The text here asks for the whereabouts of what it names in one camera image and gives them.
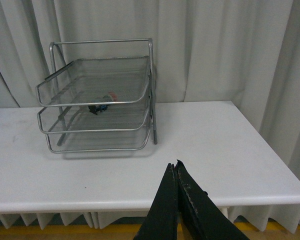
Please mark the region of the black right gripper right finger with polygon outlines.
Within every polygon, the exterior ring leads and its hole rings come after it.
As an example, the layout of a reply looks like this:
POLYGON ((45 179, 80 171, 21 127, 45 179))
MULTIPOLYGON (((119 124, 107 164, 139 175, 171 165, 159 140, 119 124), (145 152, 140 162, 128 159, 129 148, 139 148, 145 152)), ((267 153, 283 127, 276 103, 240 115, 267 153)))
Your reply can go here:
POLYGON ((184 163, 175 166, 178 185, 178 210, 185 240, 247 240, 218 209, 188 173, 184 163))

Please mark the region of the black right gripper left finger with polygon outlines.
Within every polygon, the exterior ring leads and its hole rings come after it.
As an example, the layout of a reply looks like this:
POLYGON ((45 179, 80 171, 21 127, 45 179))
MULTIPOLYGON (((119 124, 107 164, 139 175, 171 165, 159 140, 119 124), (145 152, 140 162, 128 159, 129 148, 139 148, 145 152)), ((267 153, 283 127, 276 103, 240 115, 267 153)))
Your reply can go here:
POLYGON ((178 229, 178 190, 175 166, 166 167, 152 205, 134 236, 135 240, 176 240, 178 229))

